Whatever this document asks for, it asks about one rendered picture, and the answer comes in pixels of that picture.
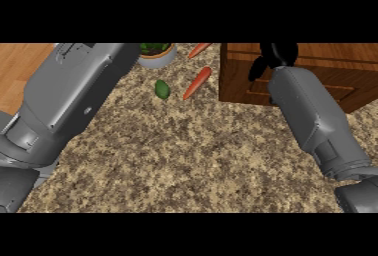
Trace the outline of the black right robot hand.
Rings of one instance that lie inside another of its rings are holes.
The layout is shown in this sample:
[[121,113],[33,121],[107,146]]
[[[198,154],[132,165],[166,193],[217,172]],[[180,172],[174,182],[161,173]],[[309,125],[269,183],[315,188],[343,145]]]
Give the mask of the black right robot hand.
[[253,62],[248,80],[254,82],[263,75],[266,68],[275,69],[281,66],[293,67],[299,57],[299,45],[287,43],[262,43],[262,55]]

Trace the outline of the wooden drawer cabinet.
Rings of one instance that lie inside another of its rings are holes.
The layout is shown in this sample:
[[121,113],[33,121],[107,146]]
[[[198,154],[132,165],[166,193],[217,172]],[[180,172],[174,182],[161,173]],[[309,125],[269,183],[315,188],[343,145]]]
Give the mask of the wooden drawer cabinet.
[[[222,44],[220,101],[270,106],[272,70],[254,82],[248,80],[259,56],[257,43]],[[296,66],[316,74],[346,113],[378,99],[378,43],[300,43]]]

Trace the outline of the orange carrot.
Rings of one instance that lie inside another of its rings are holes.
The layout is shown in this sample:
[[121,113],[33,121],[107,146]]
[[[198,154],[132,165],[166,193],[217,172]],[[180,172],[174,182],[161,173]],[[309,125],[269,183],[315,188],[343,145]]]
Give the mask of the orange carrot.
[[207,79],[210,78],[211,73],[213,73],[211,68],[208,66],[205,66],[203,68],[203,70],[200,71],[197,78],[192,81],[191,86],[186,89],[186,92],[183,94],[183,99],[188,99],[192,96],[197,89],[200,88],[200,86],[205,83]]
[[194,58],[210,47],[211,44],[213,43],[198,43],[188,55],[188,58]]

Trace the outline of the grey potted plant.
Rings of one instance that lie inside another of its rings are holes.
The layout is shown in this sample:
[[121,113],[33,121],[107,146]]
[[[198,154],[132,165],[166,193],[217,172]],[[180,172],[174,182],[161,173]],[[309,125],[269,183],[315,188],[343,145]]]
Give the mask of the grey potted plant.
[[142,55],[138,62],[146,68],[163,68],[173,62],[176,53],[174,43],[142,44]]

